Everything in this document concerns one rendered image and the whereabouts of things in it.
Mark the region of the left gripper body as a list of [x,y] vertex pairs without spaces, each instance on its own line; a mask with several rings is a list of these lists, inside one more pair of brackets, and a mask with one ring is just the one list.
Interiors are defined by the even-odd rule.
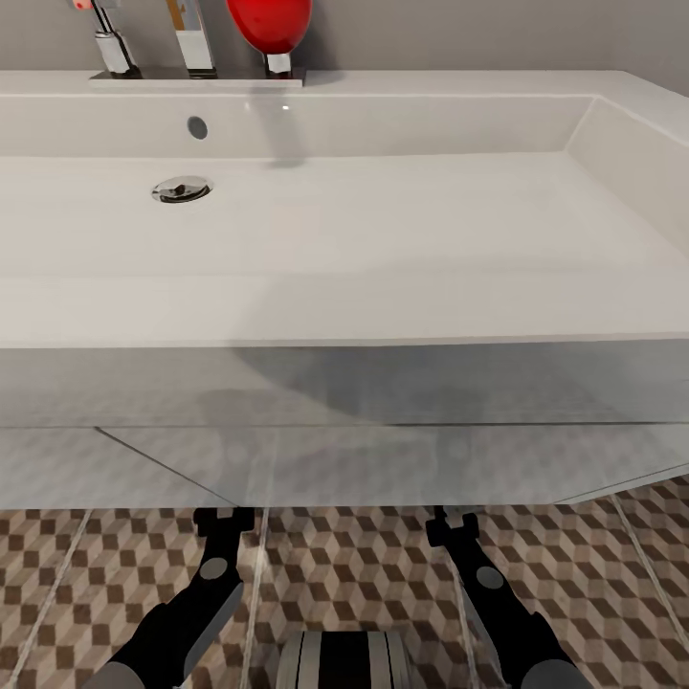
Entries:
[[238,506],[231,518],[217,518],[217,508],[206,508],[198,514],[198,535],[211,537],[220,533],[234,535],[240,543],[240,533],[253,531],[255,528],[255,513],[253,507]]

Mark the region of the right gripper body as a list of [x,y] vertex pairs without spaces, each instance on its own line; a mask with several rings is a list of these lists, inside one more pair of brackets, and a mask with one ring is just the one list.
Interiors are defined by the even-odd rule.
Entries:
[[462,516],[464,525],[452,529],[444,516],[437,516],[434,520],[426,521],[428,541],[431,546],[445,545],[453,557],[455,550],[462,543],[477,543],[479,537],[478,517],[476,512]]

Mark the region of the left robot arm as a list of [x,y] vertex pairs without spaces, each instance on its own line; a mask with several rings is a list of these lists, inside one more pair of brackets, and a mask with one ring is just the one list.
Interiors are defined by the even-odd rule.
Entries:
[[175,689],[188,678],[240,605],[236,569],[240,533],[253,531],[253,507],[198,507],[198,535],[208,537],[187,589],[156,606],[129,640],[80,689]]

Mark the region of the robot trunk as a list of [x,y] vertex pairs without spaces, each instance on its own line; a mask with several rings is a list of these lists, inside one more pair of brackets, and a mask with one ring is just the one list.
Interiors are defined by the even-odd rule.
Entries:
[[398,631],[291,632],[276,689],[413,689]]

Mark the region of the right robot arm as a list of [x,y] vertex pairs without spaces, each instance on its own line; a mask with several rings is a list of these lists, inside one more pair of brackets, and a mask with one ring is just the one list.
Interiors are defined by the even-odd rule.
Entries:
[[444,505],[426,521],[431,546],[445,545],[464,583],[462,596],[479,636],[512,689],[595,689],[561,649],[545,617],[520,602],[477,544],[485,505]]

